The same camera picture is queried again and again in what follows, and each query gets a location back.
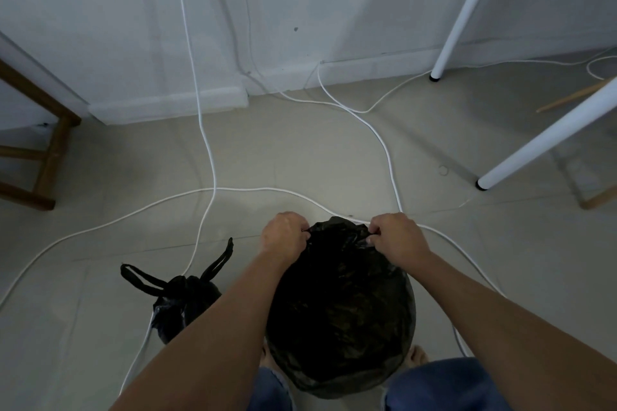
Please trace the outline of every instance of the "gray floor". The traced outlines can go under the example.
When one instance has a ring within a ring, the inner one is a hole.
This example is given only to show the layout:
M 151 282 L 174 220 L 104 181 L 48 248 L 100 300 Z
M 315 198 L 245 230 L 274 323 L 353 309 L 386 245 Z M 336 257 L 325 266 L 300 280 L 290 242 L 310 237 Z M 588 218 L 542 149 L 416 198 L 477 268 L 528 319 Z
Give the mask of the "gray floor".
M 400 79 L 332 87 L 369 106 Z M 617 183 L 617 116 L 609 114 L 488 192 L 488 171 L 568 108 L 536 114 L 595 80 L 584 67 L 510 64 L 417 80 L 369 120 L 389 145 L 405 211 L 466 248 L 513 300 L 617 360 L 617 201 L 582 211 L 577 199 Z M 297 97 L 325 100 L 318 90 Z M 387 162 L 373 134 L 344 111 L 272 96 L 204 117 L 219 185 L 280 187 L 359 219 L 396 210 Z M 8 134 L 0 136 L 7 142 Z M 19 176 L 0 177 L 24 183 Z M 0 201 L 0 288 L 61 236 L 108 222 L 157 199 L 212 184 L 196 117 L 122 127 L 86 120 L 72 137 L 53 212 Z M 111 227 L 63 241 L 28 272 L 0 312 L 0 394 L 7 409 L 106 409 L 138 350 L 153 298 L 120 277 L 129 262 L 160 278 L 182 272 L 209 193 L 168 201 Z M 329 215 L 272 192 L 221 192 L 205 222 L 193 273 L 227 237 L 235 252 L 216 278 L 225 289 L 255 256 L 278 211 L 310 222 Z M 432 249 L 478 277 L 447 243 Z M 452 328 L 417 283 L 415 342 L 431 359 L 459 355 Z M 148 357 L 160 349 L 154 336 Z M 341 402 L 299 397 L 300 409 L 376 409 L 381 390 Z

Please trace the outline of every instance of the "wooden rung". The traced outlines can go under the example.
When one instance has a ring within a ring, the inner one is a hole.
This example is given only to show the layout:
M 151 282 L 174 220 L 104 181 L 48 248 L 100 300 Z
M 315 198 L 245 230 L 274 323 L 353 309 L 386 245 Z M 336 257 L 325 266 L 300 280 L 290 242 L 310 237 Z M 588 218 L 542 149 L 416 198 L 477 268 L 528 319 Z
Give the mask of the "wooden rung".
M 34 101 L 39 106 L 47 109 L 58 118 L 66 117 L 69 119 L 72 126 L 78 126 L 81 122 L 80 116 L 73 111 L 60 104 L 51 95 L 47 94 L 41 88 L 36 86 L 21 73 L 11 67 L 9 64 L 0 60 L 0 79 L 7 82 L 17 91 L 23 93 Z
M 0 144 L 0 156 L 4 158 L 33 159 L 42 161 L 45 152 L 41 150 L 29 150 L 28 148 L 16 148 L 14 146 L 4 146 Z
M 45 197 L 51 195 L 51 189 L 54 185 L 58 165 L 66 150 L 71 126 L 71 119 L 68 117 L 61 117 L 56 124 L 54 133 L 51 135 L 51 140 L 49 141 L 49 147 L 45 153 L 45 159 L 42 162 L 41 169 L 36 178 L 35 188 L 33 189 L 35 194 Z
M 56 206 L 56 201 L 49 197 L 37 195 L 34 192 L 28 192 L 27 190 L 4 182 L 0 182 L 0 198 L 27 205 L 37 210 L 49 211 L 53 210 L 54 206 Z
M 574 100 L 577 100 L 578 98 L 582 98 L 583 96 L 587 96 L 587 95 L 590 95 L 591 93 L 595 93 L 600 88 L 602 88 L 604 85 L 608 84 L 608 82 L 610 82 L 614 78 L 615 77 L 607 78 L 606 80 L 602 80 L 600 83 L 596 83 L 595 85 L 591 85 L 590 87 L 587 87 L 587 88 L 582 88 L 582 90 L 578 90 L 576 93 L 572 93 L 570 96 L 566 96 L 565 98 L 554 101 L 551 104 L 542 106 L 541 108 L 537 109 L 536 112 L 548 111 L 549 109 L 556 108 L 557 106 L 561 106 L 562 104 L 567 104 Z
M 595 197 L 591 197 L 589 200 L 581 202 L 581 208 L 583 210 L 591 210 L 600 205 L 604 205 L 606 202 L 611 201 L 613 198 L 617 198 L 617 185 L 599 193 Z

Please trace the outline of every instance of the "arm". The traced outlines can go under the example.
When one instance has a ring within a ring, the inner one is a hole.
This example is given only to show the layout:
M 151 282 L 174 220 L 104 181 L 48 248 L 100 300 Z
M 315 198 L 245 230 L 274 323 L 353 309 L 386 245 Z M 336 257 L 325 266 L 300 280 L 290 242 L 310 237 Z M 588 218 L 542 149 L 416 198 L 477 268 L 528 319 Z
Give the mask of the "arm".
M 404 214 L 377 216 L 369 231 L 435 298 L 514 410 L 617 409 L 617 364 L 448 265 Z
M 306 247 L 309 223 L 278 214 L 262 249 L 208 310 L 166 345 L 112 406 L 124 410 L 245 410 L 268 311 L 285 270 Z

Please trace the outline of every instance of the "black plastic bag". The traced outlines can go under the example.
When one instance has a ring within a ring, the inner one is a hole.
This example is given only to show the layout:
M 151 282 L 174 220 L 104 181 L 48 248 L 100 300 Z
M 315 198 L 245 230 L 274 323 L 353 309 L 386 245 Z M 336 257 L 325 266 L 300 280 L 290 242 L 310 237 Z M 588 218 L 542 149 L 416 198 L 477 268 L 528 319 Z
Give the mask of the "black plastic bag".
M 206 268 L 201 277 L 175 276 L 169 282 L 143 273 L 132 265 L 120 266 L 120 274 L 126 281 L 138 290 L 158 297 L 153 305 L 154 318 L 151 326 L 158 330 L 158 337 L 165 345 L 221 297 L 219 289 L 211 280 L 227 263 L 232 252 L 233 240 L 229 238 L 223 255 Z M 133 272 L 158 288 L 145 284 Z
M 266 338 L 300 390 L 340 398 L 382 383 L 400 367 L 415 329 L 412 285 L 366 246 L 364 224 L 332 217 L 308 231 L 306 249 L 274 294 Z

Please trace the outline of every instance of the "blue jeans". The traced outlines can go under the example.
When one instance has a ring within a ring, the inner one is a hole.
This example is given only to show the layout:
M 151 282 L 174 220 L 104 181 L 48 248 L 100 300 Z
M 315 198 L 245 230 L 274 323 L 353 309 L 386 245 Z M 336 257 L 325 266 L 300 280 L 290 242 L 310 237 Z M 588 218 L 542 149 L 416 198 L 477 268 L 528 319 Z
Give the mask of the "blue jeans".
M 266 368 L 259 368 L 248 411 L 291 411 L 289 394 Z M 430 362 L 395 377 L 384 397 L 387 411 L 512 411 L 477 359 Z

